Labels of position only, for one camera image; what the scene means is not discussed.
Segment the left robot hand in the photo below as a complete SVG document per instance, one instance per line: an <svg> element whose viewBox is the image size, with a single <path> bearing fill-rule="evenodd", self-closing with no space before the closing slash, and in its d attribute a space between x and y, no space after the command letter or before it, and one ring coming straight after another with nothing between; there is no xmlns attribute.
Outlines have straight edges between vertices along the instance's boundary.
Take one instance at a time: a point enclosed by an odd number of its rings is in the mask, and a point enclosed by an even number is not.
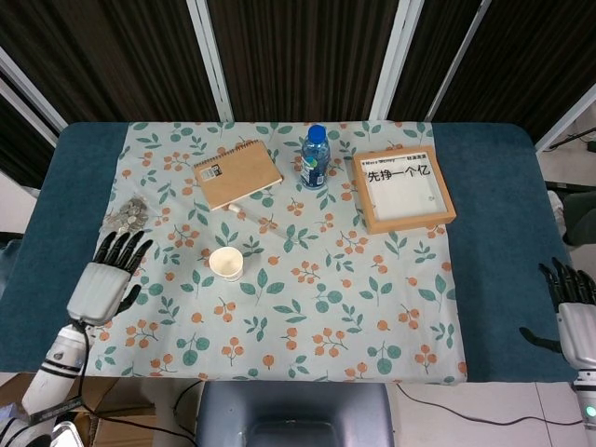
<svg viewBox="0 0 596 447"><path fill-rule="evenodd" d="M144 231L118 235L108 234L79 278L66 307L69 318L90 326L102 326L115 315L128 310L136 301L141 287L125 294L133 274L152 239L142 243Z"/></svg>

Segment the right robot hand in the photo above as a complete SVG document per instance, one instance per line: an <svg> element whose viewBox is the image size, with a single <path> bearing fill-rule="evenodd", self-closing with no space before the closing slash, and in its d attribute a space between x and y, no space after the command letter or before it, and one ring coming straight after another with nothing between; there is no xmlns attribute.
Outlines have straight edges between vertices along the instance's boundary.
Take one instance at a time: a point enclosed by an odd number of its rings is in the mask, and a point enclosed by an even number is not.
<svg viewBox="0 0 596 447"><path fill-rule="evenodd" d="M584 270L575 270L553 257L554 269L539 264L545 277L557 320L559 340L535 335L520 327L521 336L531 345L562 354L578 371L595 370L595 280Z"/></svg>

